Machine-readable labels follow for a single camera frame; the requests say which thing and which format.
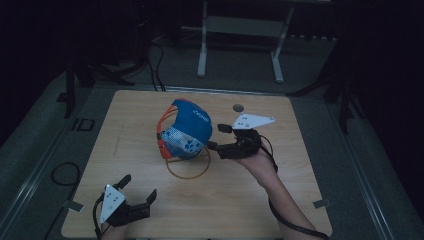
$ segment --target white mounting plate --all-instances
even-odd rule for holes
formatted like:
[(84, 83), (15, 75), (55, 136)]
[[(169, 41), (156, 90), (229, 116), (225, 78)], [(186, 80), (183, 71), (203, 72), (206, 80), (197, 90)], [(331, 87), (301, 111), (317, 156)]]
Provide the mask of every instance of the white mounting plate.
[(233, 129), (252, 129), (275, 122), (274, 117), (264, 117), (241, 113), (233, 124)]
[(116, 190), (111, 185), (106, 185), (105, 196), (103, 197), (103, 206), (100, 213), (100, 223), (106, 222), (106, 220), (112, 215), (113, 212), (125, 201), (125, 196)]

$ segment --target white logo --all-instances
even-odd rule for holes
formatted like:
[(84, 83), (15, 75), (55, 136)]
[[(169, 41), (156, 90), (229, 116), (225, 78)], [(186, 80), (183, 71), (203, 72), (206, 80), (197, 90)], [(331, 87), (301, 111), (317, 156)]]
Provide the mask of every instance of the white logo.
[(209, 118), (203, 116), (199, 111), (193, 110), (193, 113), (196, 114), (199, 118), (203, 119), (205, 122), (209, 122)]

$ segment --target blue cap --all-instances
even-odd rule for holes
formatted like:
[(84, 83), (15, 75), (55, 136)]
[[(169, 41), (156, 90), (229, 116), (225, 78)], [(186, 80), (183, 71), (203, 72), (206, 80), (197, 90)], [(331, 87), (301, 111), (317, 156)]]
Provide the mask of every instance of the blue cap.
[(178, 108), (174, 124), (167, 130), (158, 132), (158, 140), (163, 140), (162, 148), (167, 150), (164, 154), (162, 150), (166, 150), (161, 149), (162, 157), (192, 159), (200, 153), (212, 136), (211, 118), (196, 104), (185, 99), (176, 99), (159, 121), (158, 131), (166, 119), (165, 115), (168, 115), (173, 107)]

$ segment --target table top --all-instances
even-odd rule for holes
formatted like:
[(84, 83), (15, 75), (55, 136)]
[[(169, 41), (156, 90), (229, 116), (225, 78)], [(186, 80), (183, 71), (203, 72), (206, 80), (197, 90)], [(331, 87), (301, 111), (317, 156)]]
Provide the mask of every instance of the table top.
[[(190, 100), (212, 119), (211, 141), (234, 143), (234, 135), (219, 132), (217, 124), (232, 125), (244, 112), (272, 116), (275, 123), (256, 130), (272, 144), (279, 176), (294, 200), (317, 230), (328, 235), (331, 224), (324, 207), (313, 202), (321, 193), (297, 124), (290, 100), (281, 96), (193, 92), (116, 92), (87, 163), (74, 201), (85, 209), (69, 211), (62, 234), (68, 238), (95, 237), (92, 220), (94, 202), (106, 184), (131, 174), (121, 190), (130, 205), (144, 203), (157, 189), (151, 217), (133, 222), (127, 237), (149, 238), (276, 238), (280, 231), (268, 207), (266, 192), (250, 173), (232, 160), (222, 160), (210, 151), (206, 173), (192, 180), (176, 178), (168, 171), (156, 143), (156, 125), (176, 98)], [(201, 172), (207, 161), (195, 159), (170, 164), (183, 176)]]

